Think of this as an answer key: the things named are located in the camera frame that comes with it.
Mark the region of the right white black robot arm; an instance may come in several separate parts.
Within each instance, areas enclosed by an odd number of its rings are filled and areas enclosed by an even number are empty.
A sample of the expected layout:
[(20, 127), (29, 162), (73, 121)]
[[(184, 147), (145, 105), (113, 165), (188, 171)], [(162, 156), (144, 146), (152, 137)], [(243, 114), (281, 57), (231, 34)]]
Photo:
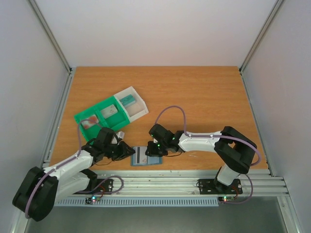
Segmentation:
[(149, 135), (153, 140), (148, 142), (145, 154), (150, 157), (190, 151), (218, 154), (225, 164), (213, 181), (218, 193), (226, 192), (240, 174), (247, 174), (251, 166), (261, 161), (257, 145), (230, 126), (214, 133), (191, 133), (185, 130), (172, 133), (160, 124), (155, 124)]

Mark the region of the blue card holder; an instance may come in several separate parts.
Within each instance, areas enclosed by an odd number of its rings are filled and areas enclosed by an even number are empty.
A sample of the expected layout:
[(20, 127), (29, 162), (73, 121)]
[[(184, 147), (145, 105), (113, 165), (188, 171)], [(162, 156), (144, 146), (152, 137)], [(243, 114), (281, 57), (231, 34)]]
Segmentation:
[(152, 166), (163, 163), (162, 157), (151, 157), (146, 155), (147, 147), (133, 147), (135, 153), (131, 156), (131, 166)]

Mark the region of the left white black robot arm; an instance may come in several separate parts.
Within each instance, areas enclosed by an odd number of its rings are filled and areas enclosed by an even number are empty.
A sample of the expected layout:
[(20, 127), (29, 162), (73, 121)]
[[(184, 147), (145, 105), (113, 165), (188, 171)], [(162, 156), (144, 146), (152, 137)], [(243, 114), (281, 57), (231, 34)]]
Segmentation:
[(69, 158), (46, 168), (31, 168), (13, 197), (12, 204), (26, 218), (41, 221), (54, 205), (72, 194), (94, 194), (100, 187), (98, 176), (90, 168), (103, 158), (120, 161), (135, 150), (110, 128), (81, 145)]

